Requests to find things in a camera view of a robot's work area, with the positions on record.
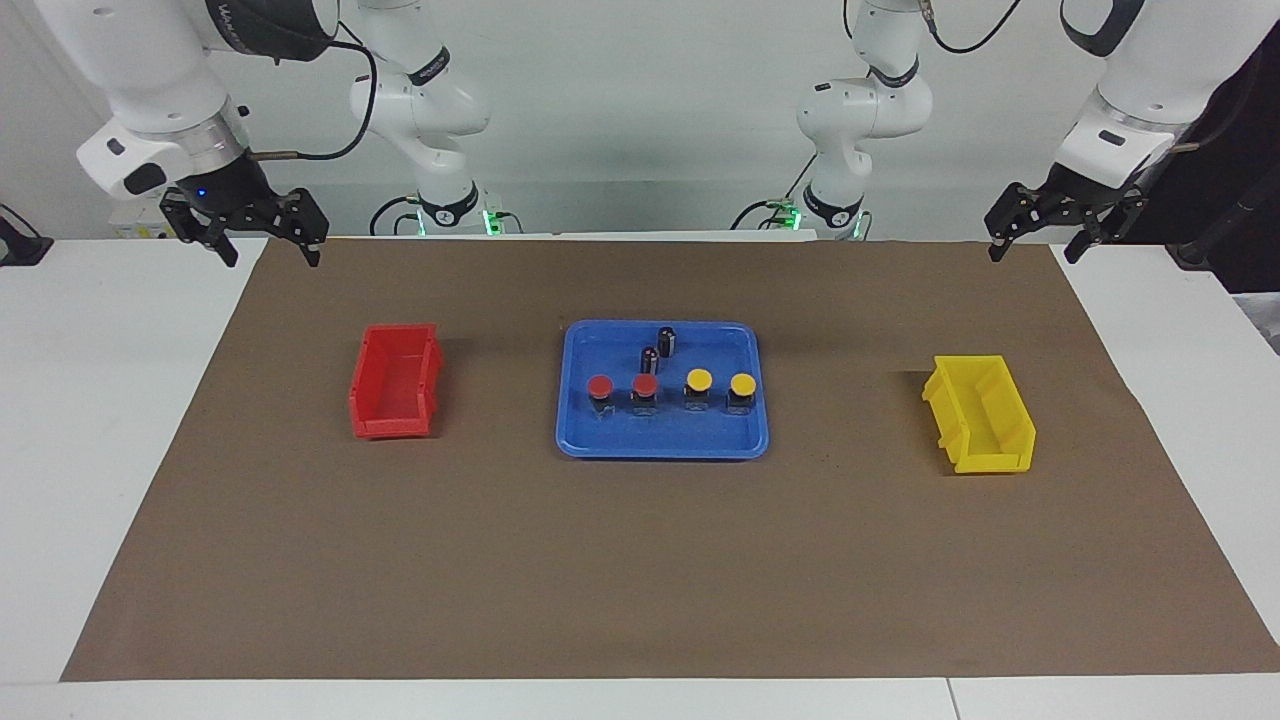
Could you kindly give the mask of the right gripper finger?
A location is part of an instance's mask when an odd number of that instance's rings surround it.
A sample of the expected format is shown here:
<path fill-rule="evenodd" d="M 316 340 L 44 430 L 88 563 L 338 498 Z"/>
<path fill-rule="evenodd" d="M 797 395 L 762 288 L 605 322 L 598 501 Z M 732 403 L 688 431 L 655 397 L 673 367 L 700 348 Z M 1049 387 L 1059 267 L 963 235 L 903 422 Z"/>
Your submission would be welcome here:
<path fill-rule="evenodd" d="M 237 265 L 239 254 L 227 238 L 225 222 L 216 218 L 204 222 L 182 192 L 165 192 L 160 197 L 160 211 L 182 243 L 197 243 L 214 252 L 225 266 Z"/>
<path fill-rule="evenodd" d="M 259 200 L 255 215 L 262 232 L 294 245 L 308 266 L 320 265 L 330 223 L 308 190 L 293 188 L 288 193 Z"/>

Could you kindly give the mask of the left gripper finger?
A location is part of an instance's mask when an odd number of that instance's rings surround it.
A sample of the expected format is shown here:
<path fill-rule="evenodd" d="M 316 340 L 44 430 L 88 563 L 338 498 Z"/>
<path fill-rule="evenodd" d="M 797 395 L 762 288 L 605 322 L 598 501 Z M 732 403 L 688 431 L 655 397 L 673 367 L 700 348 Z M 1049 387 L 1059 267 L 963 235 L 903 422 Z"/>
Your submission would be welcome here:
<path fill-rule="evenodd" d="M 989 260 L 1001 263 L 1015 240 L 1046 228 L 1046 217 L 1052 205 L 1051 192 L 1033 190 L 1018 182 L 1009 184 L 984 214 Z"/>
<path fill-rule="evenodd" d="M 1085 205 L 1080 213 L 1080 229 L 1064 250 L 1066 261 L 1076 264 L 1088 250 L 1125 240 L 1148 202 L 1144 192 L 1129 190 L 1114 202 Z"/>

